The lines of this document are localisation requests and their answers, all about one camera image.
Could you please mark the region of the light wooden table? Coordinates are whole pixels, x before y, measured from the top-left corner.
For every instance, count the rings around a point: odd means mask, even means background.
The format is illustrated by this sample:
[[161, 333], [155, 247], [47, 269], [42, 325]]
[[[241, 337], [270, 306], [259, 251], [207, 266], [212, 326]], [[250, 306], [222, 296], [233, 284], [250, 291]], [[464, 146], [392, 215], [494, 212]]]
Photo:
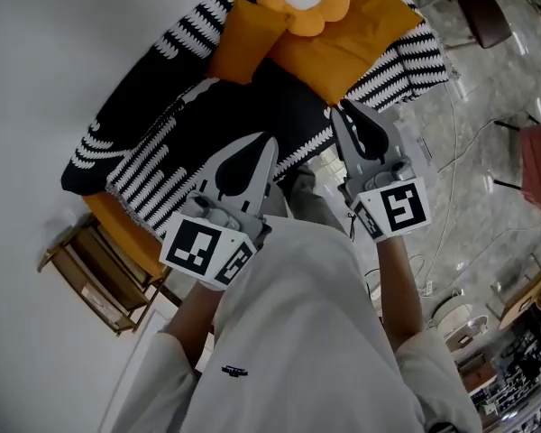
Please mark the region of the light wooden table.
[[521, 290], [508, 299], [500, 316], [499, 329], [509, 327], [518, 317], [536, 304], [541, 295], [541, 271], [530, 279]]

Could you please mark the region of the brown chair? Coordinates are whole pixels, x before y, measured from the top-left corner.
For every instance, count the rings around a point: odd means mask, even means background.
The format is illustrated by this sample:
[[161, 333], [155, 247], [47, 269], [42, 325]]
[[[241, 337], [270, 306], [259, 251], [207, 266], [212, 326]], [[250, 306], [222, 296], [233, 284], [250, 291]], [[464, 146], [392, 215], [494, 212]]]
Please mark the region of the brown chair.
[[511, 35], [509, 23], [496, 0], [456, 0], [474, 40], [483, 48], [492, 48]]

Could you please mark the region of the small orange pillow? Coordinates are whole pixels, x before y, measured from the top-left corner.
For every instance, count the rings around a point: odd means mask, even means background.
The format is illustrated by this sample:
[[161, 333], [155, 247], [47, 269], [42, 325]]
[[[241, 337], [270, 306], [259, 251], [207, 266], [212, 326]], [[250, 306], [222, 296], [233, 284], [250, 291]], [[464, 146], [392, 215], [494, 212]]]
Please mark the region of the small orange pillow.
[[287, 14], [248, 0], [234, 0], [207, 76], [239, 85], [251, 83], [256, 69], [286, 31], [288, 20]]

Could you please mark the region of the black white patterned blanket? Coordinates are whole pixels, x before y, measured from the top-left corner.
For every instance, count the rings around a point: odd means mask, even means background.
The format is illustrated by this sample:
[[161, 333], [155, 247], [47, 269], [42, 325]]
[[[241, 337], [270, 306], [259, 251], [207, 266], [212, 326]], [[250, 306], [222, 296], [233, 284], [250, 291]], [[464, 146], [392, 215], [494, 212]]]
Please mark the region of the black white patterned blanket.
[[264, 60], [245, 86], [206, 78], [234, 0], [204, 0], [126, 74], [61, 176], [82, 197], [109, 192], [153, 235], [197, 185], [206, 160], [257, 132], [279, 144], [276, 176], [334, 141], [329, 109], [308, 86]]

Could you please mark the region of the person's right forearm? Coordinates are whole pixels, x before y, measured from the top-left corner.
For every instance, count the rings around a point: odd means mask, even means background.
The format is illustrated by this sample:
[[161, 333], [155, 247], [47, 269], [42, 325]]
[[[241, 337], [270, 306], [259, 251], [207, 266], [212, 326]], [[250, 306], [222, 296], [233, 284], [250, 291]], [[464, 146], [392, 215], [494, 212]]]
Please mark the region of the person's right forearm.
[[422, 332], [425, 320], [406, 246], [401, 236], [376, 244], [381, 275], [382, 323], [396, 352]]

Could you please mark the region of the white round fan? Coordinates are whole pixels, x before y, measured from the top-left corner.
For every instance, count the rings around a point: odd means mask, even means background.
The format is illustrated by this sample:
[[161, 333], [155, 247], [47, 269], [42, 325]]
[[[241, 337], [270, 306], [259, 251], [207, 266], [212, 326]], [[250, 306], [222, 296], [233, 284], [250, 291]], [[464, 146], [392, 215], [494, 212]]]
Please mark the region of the white round fan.
[[464, 349], [489, 330], [488, 310], [482, 304], [457, 295], [440, 305], [432, 324], [451, 353]]

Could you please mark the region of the person's left forearm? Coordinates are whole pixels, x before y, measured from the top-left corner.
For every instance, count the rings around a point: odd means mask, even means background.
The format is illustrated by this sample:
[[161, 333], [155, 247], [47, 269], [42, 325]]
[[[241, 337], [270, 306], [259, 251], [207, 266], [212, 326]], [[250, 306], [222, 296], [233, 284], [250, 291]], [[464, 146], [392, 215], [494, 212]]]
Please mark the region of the person's left forearm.
[[207, 336], [223, 295], [221, 290], [211, 290], [201, 282], [197, 282], [162, 330], [163, 333], [179, 341], [193, 369], [196, 368], [204, 351]]

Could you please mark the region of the person's grey trousers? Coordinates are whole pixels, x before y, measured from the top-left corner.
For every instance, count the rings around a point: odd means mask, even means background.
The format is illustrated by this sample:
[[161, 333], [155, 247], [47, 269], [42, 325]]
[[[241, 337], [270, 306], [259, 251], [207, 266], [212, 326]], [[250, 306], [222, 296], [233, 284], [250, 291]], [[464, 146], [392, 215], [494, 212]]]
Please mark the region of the person's grey trousers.
[[316, 174], [306, 163], [289, 173], [278, 186], [296, 219], [330, 226], [346, 234], [326, 200], [315, 193]]

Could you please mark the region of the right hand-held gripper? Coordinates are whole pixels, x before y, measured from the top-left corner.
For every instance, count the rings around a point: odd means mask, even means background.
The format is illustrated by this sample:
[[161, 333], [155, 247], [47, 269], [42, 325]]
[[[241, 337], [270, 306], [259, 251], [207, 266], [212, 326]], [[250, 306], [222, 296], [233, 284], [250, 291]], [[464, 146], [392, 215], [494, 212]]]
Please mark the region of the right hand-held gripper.
[[409, 158], [397, 127], [358, 101], [331, 109], [331, 125], [346, 177], [345, 203], [374, 242], [404, 235], [431, 222], [426, 184]]

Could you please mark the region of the person's white shirt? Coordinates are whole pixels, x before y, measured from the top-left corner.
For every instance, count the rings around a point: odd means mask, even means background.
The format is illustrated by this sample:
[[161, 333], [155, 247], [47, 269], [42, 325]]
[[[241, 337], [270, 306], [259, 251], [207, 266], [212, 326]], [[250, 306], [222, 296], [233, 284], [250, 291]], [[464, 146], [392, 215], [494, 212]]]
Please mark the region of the person's white shirt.
[[196, 368], [157, 332], [112, 433], [481, 433], [435, 330], [392, 350], [347, 235], [271, 225], [223, 291]]

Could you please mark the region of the large orange pillow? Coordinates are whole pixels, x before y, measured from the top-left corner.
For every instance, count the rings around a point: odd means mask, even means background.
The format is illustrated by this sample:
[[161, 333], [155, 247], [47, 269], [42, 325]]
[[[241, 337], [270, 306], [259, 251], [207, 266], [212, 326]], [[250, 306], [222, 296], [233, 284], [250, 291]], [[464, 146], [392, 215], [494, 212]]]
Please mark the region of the large orange pillow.
[[286, 32], [269, 57], [333, 106], [393, 42], [422, 22], [402, 0], [350, 0], [341, 21], [327, 23], [315, 37]]

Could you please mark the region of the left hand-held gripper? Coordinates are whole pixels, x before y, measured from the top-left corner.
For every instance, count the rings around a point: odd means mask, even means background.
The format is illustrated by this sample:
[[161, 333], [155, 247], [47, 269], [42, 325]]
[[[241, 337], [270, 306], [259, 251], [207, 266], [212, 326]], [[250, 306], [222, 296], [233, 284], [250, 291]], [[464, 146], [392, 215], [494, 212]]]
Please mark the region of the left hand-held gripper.
[[271, 233], [260, 213], [277, 159], [277, 140], [268, 133], [212, 155], [199, 173], [199, 192], [167, 223], [160, 261], [210, 290], [226, 290]]

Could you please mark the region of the wooden side table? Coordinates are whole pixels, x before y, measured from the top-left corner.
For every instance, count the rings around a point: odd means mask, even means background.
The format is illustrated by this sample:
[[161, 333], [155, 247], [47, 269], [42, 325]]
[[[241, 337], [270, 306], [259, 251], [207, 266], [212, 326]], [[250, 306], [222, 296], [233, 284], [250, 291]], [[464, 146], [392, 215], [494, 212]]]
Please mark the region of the wooden side table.
[[118, 336], [138, 330], [170, 273], [145, 271], [92, 214], [58, 235], [37, 272], [49, 264]]

